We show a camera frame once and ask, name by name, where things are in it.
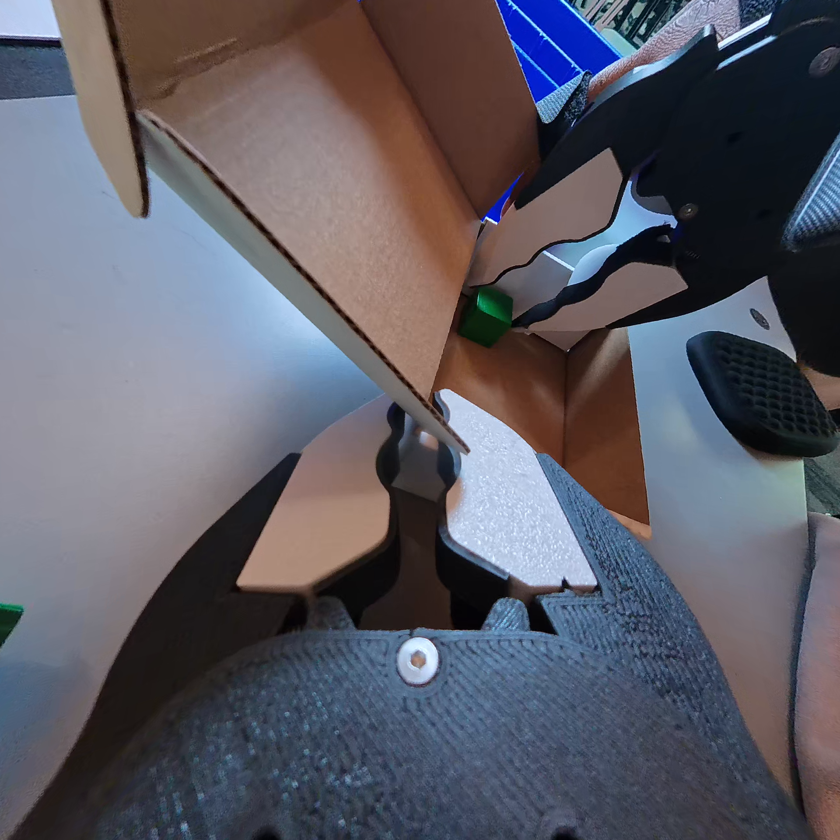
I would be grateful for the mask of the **black honeycomb pad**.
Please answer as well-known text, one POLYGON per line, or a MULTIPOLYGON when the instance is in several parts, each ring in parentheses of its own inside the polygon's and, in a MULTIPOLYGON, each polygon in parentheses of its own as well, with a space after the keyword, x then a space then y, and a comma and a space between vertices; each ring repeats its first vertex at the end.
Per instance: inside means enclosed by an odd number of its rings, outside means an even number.
POLYGON ((815 458, 838 447, 838 428, 793 360, 722 331, 701 332, 686 354, 714 414, 742 445, 768 455, 815 458))

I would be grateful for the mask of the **brown textured fabric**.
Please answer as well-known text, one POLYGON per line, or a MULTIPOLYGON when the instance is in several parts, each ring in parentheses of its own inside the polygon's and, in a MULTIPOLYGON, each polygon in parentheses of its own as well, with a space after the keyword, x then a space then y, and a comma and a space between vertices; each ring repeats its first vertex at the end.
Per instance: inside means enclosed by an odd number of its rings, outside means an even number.
POLYGON ((604 89, 634 68, 654 64, 681 49, 705 26, 714 27, 718 40, 722 40, 771 14, 775 5, 775 1, 689 2, 638 51, 594 76, 587 91, 587 102, 596 100, 604 89))

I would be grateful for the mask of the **blue plastic bin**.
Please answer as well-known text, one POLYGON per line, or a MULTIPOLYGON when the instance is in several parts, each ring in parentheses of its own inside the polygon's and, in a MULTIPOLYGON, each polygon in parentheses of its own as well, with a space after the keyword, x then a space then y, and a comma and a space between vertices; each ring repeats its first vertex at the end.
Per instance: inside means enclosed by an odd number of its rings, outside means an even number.
POLYGON ((621 57, 565 1, 497 1, 497 7, 535 102, 621 57))

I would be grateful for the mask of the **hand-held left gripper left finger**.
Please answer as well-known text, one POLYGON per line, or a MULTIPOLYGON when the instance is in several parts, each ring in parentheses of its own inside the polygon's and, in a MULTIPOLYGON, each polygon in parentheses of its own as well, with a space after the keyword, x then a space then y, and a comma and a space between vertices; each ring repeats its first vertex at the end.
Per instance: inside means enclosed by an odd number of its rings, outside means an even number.
POLYGON ((392 483, 405 414, 382 395, 315 437, 291 471, 236 585, 339 598, 354 621, 400 570, 392 483))

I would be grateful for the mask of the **person's right forearm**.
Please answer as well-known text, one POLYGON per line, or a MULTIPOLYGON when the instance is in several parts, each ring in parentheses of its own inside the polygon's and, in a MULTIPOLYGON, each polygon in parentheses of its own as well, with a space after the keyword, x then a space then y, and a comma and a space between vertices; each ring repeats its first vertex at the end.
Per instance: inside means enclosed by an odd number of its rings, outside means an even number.
POLYGON ((793 255, 769 274, 770 293, 796 357, 839 376, 839 246, 793 255))

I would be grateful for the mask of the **person's leg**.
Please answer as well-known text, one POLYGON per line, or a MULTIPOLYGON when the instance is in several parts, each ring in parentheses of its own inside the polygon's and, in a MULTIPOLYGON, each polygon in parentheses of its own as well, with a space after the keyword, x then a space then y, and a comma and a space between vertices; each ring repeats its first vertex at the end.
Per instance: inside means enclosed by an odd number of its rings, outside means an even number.
POLYGON ((839 521, 810 513, 807 586, 794 700, 794 751, 805 817, 839 838, 839 521))

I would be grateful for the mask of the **cardboard box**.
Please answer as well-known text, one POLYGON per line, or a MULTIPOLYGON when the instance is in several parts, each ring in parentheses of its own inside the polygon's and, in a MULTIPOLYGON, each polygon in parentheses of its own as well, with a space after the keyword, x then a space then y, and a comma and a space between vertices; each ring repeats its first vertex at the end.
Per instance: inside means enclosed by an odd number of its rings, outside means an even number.
POLYGON ((449 387, 648 524, 627 349, 453 334, 480 221, 538 163, 496 2, 53 2, 91 145, 130 214, 149 168, 433 434, 449 387))

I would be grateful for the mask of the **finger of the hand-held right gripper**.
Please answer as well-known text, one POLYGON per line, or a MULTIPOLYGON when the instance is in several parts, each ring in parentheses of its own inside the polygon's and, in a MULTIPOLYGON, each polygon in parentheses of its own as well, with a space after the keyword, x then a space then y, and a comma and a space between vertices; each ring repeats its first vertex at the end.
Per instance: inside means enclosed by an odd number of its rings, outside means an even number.
POLYGON ((603 231, 625 180, 613 151, 606 149, 524 207, 511 206, 498 224, 488 223, 480 233, 469 285, 489 285, 548 247, 603 231))
POLYGON ((536 334, 562 350, 588 333, 687 289, 675 268, 676 227, 647 227, 619 245, 591 249, 570 281, 512 320, 514 330, 536 334))

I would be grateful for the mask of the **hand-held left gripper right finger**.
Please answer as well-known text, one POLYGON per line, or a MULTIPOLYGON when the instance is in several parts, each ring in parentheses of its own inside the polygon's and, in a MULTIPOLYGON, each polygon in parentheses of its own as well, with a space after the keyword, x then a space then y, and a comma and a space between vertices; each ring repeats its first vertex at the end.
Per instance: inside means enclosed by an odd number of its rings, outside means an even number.
POLYGON ((435 404, 469 446, 437 452, 435 563, 452 623, 481 625, 504 597, 529 607, 541 595, 596 592, 589 550, 531 445, 454 391, 435 404))

